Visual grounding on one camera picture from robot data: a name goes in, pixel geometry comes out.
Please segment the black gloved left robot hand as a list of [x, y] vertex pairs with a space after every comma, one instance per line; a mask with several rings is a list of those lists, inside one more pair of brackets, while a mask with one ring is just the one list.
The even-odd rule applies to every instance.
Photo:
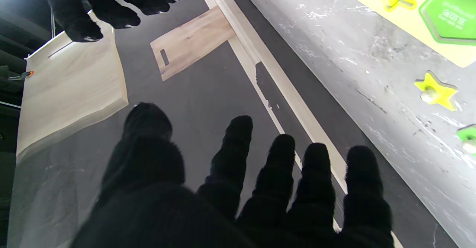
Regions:
[[100, 194], [72, 248], [394, 248], [392, 213], [374, 153], [347, 153], [344, 223], [333, 227], [335, 190], [326, 145], [304, 154], [295, 200], [295, 140], [273, 141], [252, 196], [237, 215], [252, 139], [250, 116], [225, 131], [210, 173], [196, 192], [184, 187], [185, 167], [173, 128], [153, 103], [128, 114]]

